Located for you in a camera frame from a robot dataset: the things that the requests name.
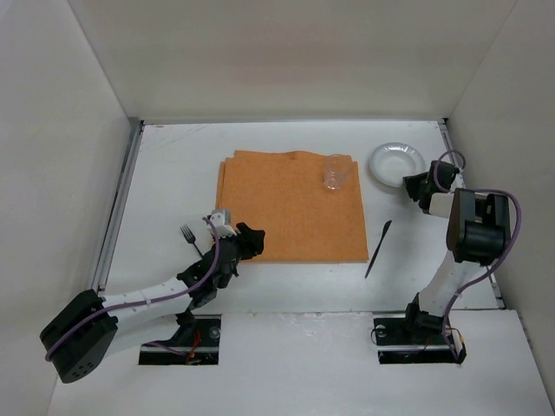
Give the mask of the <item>white round plate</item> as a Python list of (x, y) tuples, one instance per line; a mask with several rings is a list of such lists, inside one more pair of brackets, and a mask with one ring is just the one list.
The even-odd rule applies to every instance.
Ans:
[(403, 187), (403, 178), (426, 171), (425, 160), (411, 145), (389, 142), (379, 145), (369, 156), (369, 169), (384, 185)]

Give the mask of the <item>black plastic fork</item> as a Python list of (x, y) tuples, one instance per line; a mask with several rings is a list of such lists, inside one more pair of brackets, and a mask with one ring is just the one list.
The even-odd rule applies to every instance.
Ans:
[(188, 225), (187, 224), (181, 225), (180, 231), (183, 238), (186, 240), (186, 242), (195, 249), (195, 251), (198, 253), (200, 257), (202, 257), (203, 253), (200, 251), (198, 245), (196, 244), (196, 236), (194, 235), (192, 230), (188, 227)]

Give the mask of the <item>black plastic knife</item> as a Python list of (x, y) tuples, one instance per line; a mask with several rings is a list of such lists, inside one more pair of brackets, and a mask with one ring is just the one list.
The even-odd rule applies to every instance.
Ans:
[(373, 253), (372, 257), (370, 258), (368, 268), (366, 269), (366, 272), (365, 272), (365, 275), (364, 275), (365, 279), (367, 279), (369, 277), (369, 274), (370, 274), (372, 268), (375, 265), (375, 262), (376, 262), (376, 259), (378, 257), (379, 251), (382, 247), (383, 240), (386, 237), (391, 225), (392, 225), (392, 220), (390, 219), (382, 227), (382, 234), (380, 236), (380, 239), (379, 239), (379, 242), (378, 242), (377, 246), (375, 247), (375, 250), (374, 250), (374, 253)]

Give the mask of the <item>orange cloth placemat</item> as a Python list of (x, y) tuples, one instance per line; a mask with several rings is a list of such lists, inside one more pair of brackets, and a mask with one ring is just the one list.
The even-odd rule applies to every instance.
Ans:
[(237, 150), (219, 165), (216, 206), (265, 232), (258, 263), (364, 263), (369, 259), (359, 165), (337, 190), (326, 156)]

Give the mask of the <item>clear plastic cup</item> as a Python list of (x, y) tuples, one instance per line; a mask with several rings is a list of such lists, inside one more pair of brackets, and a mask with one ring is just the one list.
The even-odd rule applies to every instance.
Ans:
[(323, 184), (330, 190), (338, 190), (352, 170), (353, 160), (349, 155), (331, 154), (325, 158)]

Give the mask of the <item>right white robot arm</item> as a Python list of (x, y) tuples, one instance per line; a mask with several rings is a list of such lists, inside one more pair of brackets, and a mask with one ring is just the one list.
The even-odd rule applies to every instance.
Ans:
[(459, 172), (435, 160), (428, 172), (402, 179), (408, 196), (425, 214), (448, 219), (446, 255), (430, 283), (406, 308), (403, 327), (415, 337), (440, 334), (463, 286), (510, 245), (509, 198), (498, 192), (450, 190)]

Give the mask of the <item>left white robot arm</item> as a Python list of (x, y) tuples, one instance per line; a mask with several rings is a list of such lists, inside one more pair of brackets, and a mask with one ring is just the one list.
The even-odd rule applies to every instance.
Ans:
[(120, 295), (84, 290), (39, 334), (64, 384), (91, 374), (112, 354), (139, 345), (169, 349), (190, 335), (193, 311), (213, 301), (238, 275), (238, 265), (264, 251), (265, 232), (245, 223), (206, 221), (213, 244), (199, 261), (157, 285)]

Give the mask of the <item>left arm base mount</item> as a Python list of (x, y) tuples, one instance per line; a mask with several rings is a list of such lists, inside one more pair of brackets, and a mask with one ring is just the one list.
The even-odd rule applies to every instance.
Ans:
[(216, 366), (219, 364), (221, 315), (197, 315), (194, 326), (179, 329), (168, 341), (140, 348), (140, 366)]

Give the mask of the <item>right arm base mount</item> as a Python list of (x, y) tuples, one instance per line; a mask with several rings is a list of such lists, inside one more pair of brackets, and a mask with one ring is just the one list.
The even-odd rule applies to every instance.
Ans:
[(405, 328), (403, 313), (373, 315), (370, 331), (380, 364), (462, 364), (467, 358), (462, 333), (447, 326), (445, 334), (446, 338), (441, 331), (426, 329), (415, 335)]

